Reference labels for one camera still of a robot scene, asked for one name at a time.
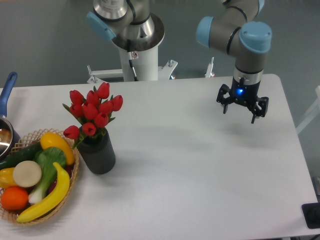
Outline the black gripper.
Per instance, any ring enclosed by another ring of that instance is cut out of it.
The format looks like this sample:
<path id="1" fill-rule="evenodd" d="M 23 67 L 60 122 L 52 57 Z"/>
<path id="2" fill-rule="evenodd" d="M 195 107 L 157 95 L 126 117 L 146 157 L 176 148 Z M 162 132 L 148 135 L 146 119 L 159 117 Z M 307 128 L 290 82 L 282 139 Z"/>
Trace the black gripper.
<path id="1" fill-rule="evenodd" d="M 223 84 L 218 90 L 216 101 L 223 107 L 223 114 L 227 113 L 228 105 L 236 103 L 238 105 L 252 108 L 251 124 L 254 124 L 257 118 L 264 118 L 268 111 L 269 98 L 258 97 L 260 81 L 255 84 L 245 84 L 246 79 L 241 77 L 238 81 L 232 79 L 231 87 Z"/>

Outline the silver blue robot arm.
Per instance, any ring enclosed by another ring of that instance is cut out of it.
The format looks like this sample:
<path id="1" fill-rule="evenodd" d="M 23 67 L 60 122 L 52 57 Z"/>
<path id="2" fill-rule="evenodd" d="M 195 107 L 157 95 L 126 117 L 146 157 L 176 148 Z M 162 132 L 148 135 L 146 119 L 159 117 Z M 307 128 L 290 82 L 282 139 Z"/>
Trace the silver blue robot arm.
<path id="1" fill-rule="evenodd" d="M 198 24 L 199 44 L 235 58 L 231 86 L 222 85 L 217 102 L 224 108 L 238 104 L 253 118 L 264 117 L 269 99 L 258 90 L 271 48 L 272 30 L 255 21 L 262 0 L 224 0 L 225 12 L 218 18 L 206 16 Z M 86 16 L 91 29 L 119 51 L 126 82 L 157 81 L 164 76 L 158 65 L 158 47 L 164 39 L 161 19 L 150 10 L 148 0 L 95 0 Z"/>

